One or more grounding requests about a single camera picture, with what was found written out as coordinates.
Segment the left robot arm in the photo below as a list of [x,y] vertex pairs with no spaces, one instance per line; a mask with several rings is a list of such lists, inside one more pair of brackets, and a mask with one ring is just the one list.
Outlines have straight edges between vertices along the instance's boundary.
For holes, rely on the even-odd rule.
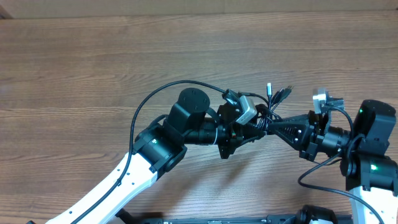
[[111,173],[68,210],[49,223],[110,223],[135,196],[170,172],[186,155],[187,146],[216,145],[227,159],[248,142],[262,138],[271,104],[255,105],[253,93],[221,92],[217,110],[208,95],[186,88],[169,114],[163,114],[138,135]]

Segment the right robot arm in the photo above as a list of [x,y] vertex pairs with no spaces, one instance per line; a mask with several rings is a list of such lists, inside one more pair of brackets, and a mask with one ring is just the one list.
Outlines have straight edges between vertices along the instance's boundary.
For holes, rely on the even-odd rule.
[[332,111],[346,115],[341,98],[314,100],[308,114],[278,119],[268,125],[275,134],[314,161],[322,152],[328,162],[340,163],[346,179],[342,193],[351,202],[354,223],[395,223],[397,221],[397,163],[385,153],[396,124],[396,111],[387,103],[364,100],[350,129],[331,125]]

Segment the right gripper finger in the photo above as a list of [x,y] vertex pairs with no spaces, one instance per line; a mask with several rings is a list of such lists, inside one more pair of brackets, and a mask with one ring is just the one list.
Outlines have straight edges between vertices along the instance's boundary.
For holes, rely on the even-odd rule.
[[292,117],[288,117],[288,118],[283,118],[282,122],[285,123],[306,123],[309,121],[309,114],[301,114],[301,115],[297,115],[297,116],[292,116]]
[[284,140],[296,151],[303,151],[307,147],[310,135],[308,121],[281,121],[268,125],[268,131]]

